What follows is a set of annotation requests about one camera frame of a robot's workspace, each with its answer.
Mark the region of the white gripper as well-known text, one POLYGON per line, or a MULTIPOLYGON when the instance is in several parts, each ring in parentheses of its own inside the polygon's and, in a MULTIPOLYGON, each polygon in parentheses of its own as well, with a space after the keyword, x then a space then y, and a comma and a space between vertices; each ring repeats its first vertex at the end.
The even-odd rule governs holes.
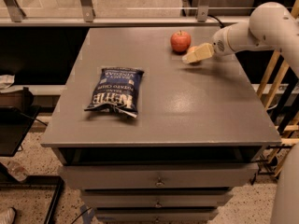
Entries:
POLYGON ((190 47, 187 53, 182 57, 184 63, 197 63, 205 59, 209 59, 214 55, 214 51, 218 56, 233 54, 229 44, 230 27, 224 27, 212 36, 212 45, 203 43, 199 46, 190 47))

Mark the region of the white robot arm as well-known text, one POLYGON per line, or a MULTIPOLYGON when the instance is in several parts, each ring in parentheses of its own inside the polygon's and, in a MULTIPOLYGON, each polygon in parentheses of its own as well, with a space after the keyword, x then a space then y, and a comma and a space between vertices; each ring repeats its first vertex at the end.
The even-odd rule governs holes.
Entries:
MULTIPOLYGON (((220 29, 212 41, 190 48, 182 61, 197 63, 213 56, 235 54, 239 51, 271 50, 273 56, 266 68, 257 93, 261 95, 279 58, 283 59, 278 74, 263 105, 268 107, 288 70, 299 76, 298 7, 288 10, 275 2, 256 7, 249 20, 220 29)), ((279 176, 270 224, 299 224, 299 140, 292 137, 298 129, 298 103, 292 103, 290 113, 278 126, 281 144, 278 149, 289 152, 278 164, 279 176)))

